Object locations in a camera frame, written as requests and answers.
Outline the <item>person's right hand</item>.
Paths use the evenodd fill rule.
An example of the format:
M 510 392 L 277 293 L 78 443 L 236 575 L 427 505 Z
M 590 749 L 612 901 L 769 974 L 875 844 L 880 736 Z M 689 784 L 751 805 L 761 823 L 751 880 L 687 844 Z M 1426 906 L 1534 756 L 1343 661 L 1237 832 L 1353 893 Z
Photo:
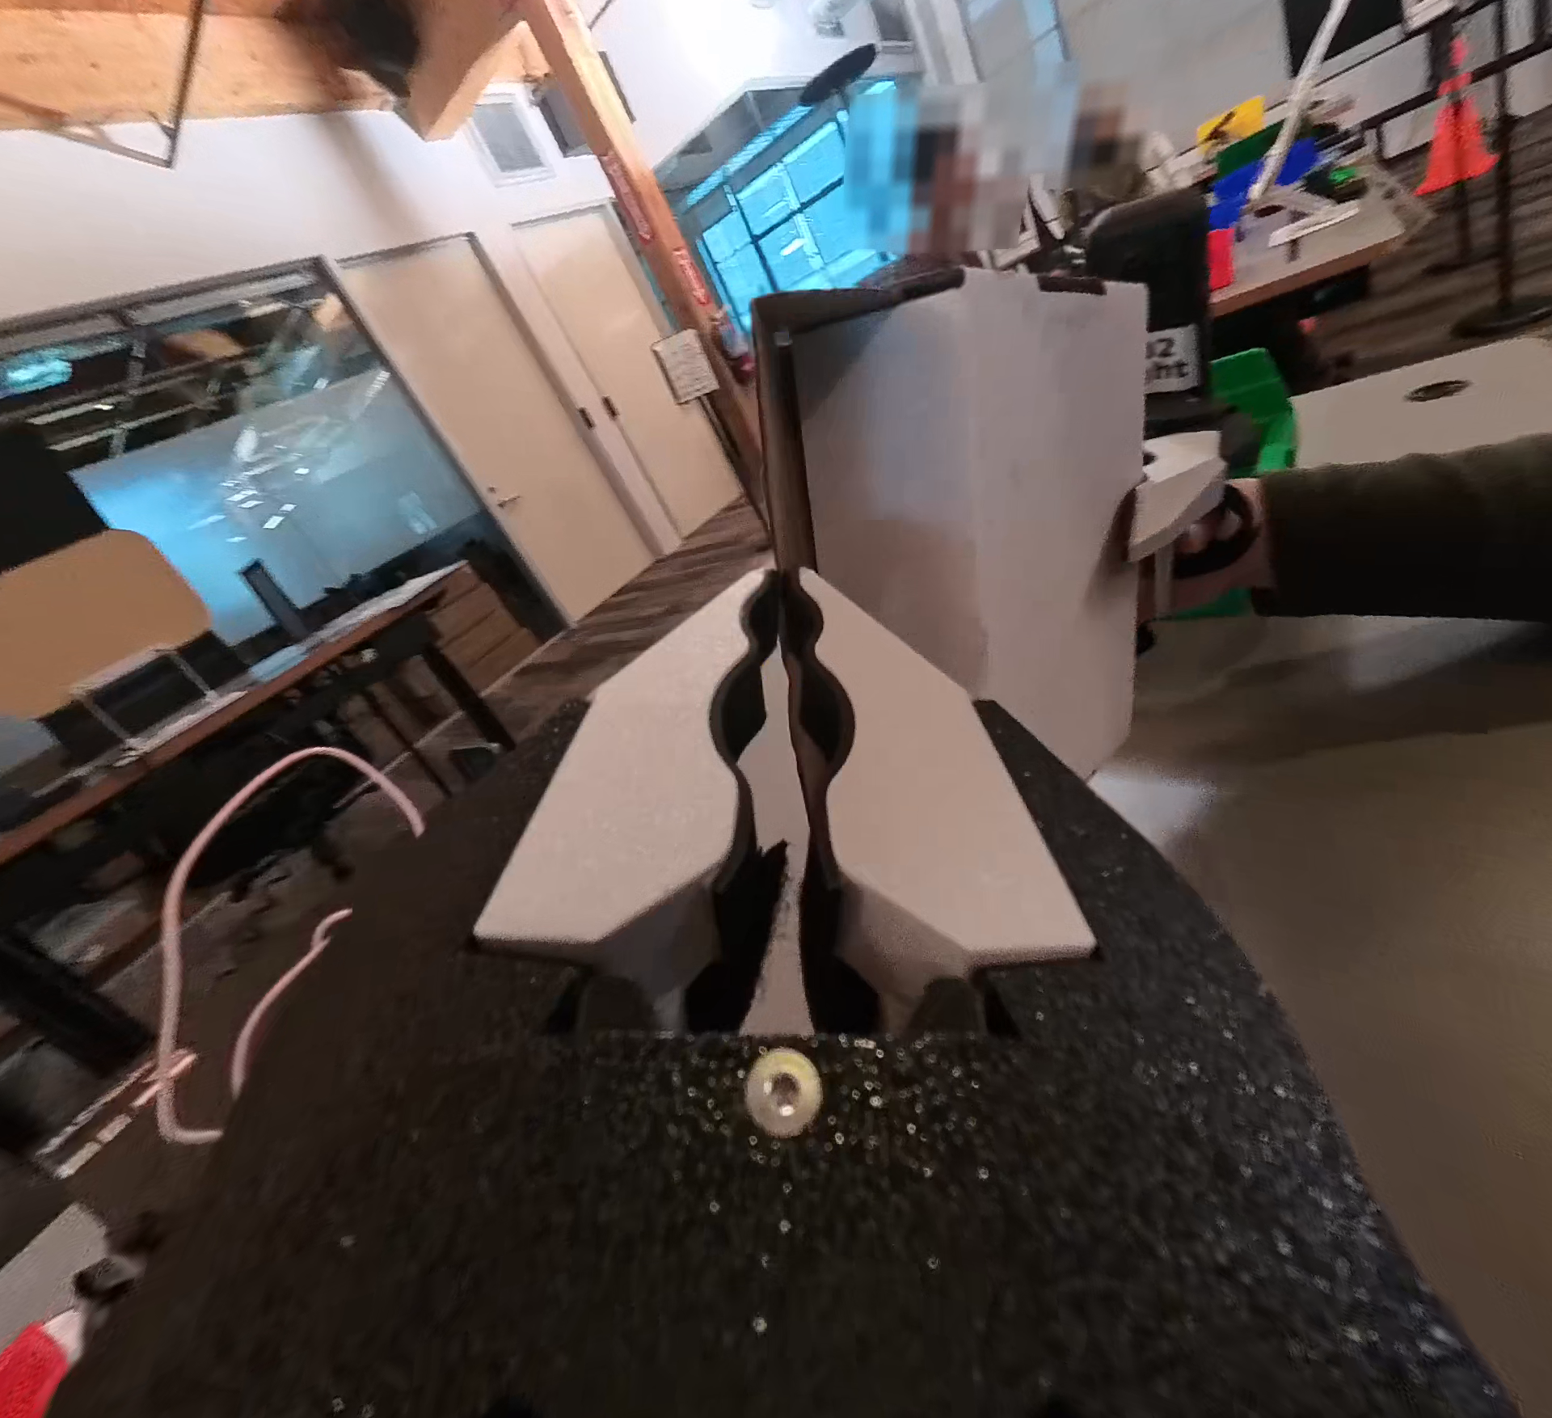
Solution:
M 1219 503 L 1172 546 L 1165 617 L 1250 612 L 1251 593 L 1271 586 L 1266 484 L 1230 480 Z

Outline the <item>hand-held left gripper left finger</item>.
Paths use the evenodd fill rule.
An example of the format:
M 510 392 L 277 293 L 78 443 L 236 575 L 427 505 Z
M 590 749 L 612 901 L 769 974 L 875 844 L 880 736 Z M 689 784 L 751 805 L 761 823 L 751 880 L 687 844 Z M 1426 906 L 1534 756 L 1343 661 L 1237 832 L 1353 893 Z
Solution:
M 604 976 L 697 976 L 756 850 L 741 758 L 766 728 L 779 580 L 749 570 L 591 692 L 474 940 Z

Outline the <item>large grid window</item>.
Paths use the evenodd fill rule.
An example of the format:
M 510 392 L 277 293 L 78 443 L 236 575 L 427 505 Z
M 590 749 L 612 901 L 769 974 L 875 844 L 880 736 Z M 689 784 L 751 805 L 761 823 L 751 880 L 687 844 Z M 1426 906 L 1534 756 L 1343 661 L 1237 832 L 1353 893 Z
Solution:
M 850 288 L 890 264 L 844 187 L 844 96 L 806 106 L 800 94 L 746 91 L 656 166 L 687 249 L 740 329 L 761 296 Z

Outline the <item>tilted white instruction board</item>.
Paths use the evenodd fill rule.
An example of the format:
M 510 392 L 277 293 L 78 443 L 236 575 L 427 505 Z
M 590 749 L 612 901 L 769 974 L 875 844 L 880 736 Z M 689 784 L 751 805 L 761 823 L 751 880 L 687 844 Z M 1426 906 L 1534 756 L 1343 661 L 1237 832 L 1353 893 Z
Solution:
M 1258 174 L 1248 190 L 1247 211 L 1256 211 L 1261 202 L 1269 197 L 1269 192 L 1278 184 L 1286 156 L 1299 132 L 1309 96 L 1317 79 L 1317 73 L 1330 52 L 1336 31 L 1344 21 L 1351 1 L 1353 0 L 1330 0 L 1318 27 L 1310 37 L 1309 49 L 1287 91 L 1284 117 L 1278 135 L 1269 151 L 1263 158 Z

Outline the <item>grey work table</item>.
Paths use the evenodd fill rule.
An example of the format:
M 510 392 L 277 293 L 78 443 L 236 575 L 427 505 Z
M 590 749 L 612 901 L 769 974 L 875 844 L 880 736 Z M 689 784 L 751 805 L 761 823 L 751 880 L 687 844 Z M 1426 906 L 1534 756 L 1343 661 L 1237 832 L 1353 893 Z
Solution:
M 1229 231 L 1234 278 L 1211 291 L 1214 321 L 1318 286 L 1398 251 L 1408 226 L 1387 202 L 1369 197 L 1318 218 L 1278 213 Z

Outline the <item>orange traffic cone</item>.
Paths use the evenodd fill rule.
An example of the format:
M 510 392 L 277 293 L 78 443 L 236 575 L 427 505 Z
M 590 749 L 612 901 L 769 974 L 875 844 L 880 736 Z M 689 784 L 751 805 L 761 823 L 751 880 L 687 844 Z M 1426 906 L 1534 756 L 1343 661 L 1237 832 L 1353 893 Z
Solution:
M 1445 75 L 1437 88 L 1437 114 L 1428 146 L 1424 172 L 1413 194 L 1418 198 L 1454 190 L 1498 166 L 1481 117 L 1470 96 L 1472 70 L 1463 35 L 1449 39 Z

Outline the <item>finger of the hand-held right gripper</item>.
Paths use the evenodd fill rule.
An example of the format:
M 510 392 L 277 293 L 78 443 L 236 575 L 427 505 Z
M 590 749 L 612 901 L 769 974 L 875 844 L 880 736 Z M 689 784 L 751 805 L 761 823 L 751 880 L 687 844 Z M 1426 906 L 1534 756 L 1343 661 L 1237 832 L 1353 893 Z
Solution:
M 1170 547 L 1219 505 L 1227 482 L 1216 428 L 1147 438 L 1142 458 L 1142 477 L 1131 497 L 1128 562 Z

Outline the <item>person's right forearm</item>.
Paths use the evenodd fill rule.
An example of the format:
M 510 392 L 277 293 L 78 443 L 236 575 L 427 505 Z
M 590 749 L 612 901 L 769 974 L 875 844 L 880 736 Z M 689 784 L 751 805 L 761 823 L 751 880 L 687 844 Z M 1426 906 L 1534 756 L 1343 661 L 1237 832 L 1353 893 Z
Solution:
M 1287 469 L 1261 482 L 1279 616 L 1550 619 L 1550 436 Z

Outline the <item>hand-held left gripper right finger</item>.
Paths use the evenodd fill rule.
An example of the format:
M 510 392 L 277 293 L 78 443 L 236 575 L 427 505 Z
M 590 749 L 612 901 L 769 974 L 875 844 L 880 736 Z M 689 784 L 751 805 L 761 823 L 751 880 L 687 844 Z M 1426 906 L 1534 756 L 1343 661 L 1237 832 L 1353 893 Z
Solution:
M 819 964 L 922 992 L 1092 956 L 971 697 L 806 567 L 785 575 L 785 681 Z

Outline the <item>green plastic bin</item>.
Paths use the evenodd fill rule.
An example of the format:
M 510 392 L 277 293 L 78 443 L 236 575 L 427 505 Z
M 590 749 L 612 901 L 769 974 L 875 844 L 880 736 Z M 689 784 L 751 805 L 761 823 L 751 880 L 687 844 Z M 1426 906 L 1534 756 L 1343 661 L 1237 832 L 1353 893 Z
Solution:
M 1217 449 L 1237 476 L 1265 476 L 1297 462 L 1299 430 L 1276 360 L 1263 347 L 1211 360 L 1209 399 L 1224 409 Z

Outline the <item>tan rounded board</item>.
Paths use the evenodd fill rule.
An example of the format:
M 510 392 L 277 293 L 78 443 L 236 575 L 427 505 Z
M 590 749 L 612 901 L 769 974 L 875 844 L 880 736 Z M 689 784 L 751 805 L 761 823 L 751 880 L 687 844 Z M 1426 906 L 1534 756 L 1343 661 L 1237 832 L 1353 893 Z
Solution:
M 210 627 L 166 554 L 107 528 L 1 575 L 1 710 L 35 720 Z

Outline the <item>wooden post with red signs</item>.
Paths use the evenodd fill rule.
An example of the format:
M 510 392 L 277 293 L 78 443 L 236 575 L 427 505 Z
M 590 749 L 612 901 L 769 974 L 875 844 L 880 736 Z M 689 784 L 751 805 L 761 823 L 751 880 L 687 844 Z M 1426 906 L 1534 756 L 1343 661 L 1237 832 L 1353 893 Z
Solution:
M 709 407 L 746 497 L 766 520 L 766 464 L 754 399 L 728 366 L 709 283 L 637 143 L 601 52 L 575 0 L 515 0 L 515 9 L 567 97 L 612 198 L 625 215 L 630 241 L 655 275 L 673 319 L 700 337 L 717 383 Z

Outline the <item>black stanchion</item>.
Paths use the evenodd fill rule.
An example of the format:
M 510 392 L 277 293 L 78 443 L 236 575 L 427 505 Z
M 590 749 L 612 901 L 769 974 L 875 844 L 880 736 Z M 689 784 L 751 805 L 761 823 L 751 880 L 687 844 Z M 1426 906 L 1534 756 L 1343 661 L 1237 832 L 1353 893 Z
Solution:
M 1548 321 L 1550 300 L 1542 295 L 1519 295 L 1516 290 L 1516 254 L 1512 231 L 1512 141 L 1514 117 L 1509 104 L 1507 75 L 1507 0 L 1493 0 L 1493 122 L 1498 130 L 1499 161 L 1493 172 L 1494 215 L 1494 285 L 1491 300 L 1465 313 L 1454 322 L 1452 332 L 1467 340 L 1499 340 L 1516 335 L 1542 321 Z

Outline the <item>white cardboard box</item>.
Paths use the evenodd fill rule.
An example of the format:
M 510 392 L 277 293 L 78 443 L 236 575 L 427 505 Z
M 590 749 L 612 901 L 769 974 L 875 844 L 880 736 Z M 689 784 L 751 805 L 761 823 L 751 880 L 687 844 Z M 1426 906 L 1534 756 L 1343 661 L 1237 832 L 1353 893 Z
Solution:
M 1035 819 L 1023 754 L 1085 779 L 1132 717 L 1146 316 L 963 267 L 751 304 L 784 668 L 806 567 L 971 697 Z

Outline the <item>beige double door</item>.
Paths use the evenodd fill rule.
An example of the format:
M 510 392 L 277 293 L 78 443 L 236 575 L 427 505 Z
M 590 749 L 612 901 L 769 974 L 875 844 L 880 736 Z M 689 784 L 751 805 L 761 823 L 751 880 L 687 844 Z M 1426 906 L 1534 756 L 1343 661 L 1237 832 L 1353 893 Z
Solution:
M 661 322 L 598 211 L 405 244 L 337 275 L 564 621 L 741 495 L 705 407 L 669 394 Z

